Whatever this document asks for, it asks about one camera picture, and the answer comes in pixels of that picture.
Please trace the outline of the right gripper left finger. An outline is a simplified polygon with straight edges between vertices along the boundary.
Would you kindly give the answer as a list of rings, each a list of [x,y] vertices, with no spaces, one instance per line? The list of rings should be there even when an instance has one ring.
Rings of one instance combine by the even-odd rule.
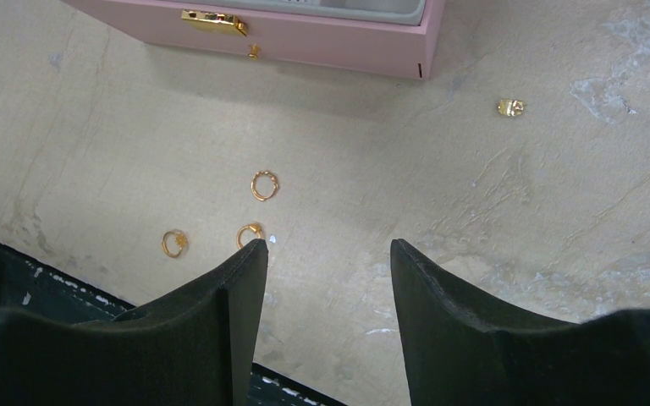
[[[0,405],[243,405],[267,280],[254,239],[110,321],[0,308]]]

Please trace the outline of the pink jewelry box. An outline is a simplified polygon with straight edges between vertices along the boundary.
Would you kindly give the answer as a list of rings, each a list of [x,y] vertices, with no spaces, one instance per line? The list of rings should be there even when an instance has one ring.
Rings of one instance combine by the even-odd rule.
[[[418,26],[306,17],[164,1],[72,1],[70,6],[145,43],[226,52],[406,79],[429,77],[444,3],[427,1]],[[216,30],[193,14],[234,16]]]

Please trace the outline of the small gold earring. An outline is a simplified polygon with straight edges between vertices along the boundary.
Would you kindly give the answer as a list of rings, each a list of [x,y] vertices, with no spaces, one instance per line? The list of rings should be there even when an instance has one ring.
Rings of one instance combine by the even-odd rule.
[[[514,118],[522,115],[525,111],[526,104],[517,99],[501,99],[497,105],[497,111],[500,115]]]

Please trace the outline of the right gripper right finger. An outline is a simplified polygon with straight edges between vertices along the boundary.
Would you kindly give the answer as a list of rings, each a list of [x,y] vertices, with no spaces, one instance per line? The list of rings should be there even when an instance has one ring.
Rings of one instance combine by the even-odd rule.
[[[499,299],[403,239],[390,269],[414,405],[650,405],[650,309],[569,323]]]

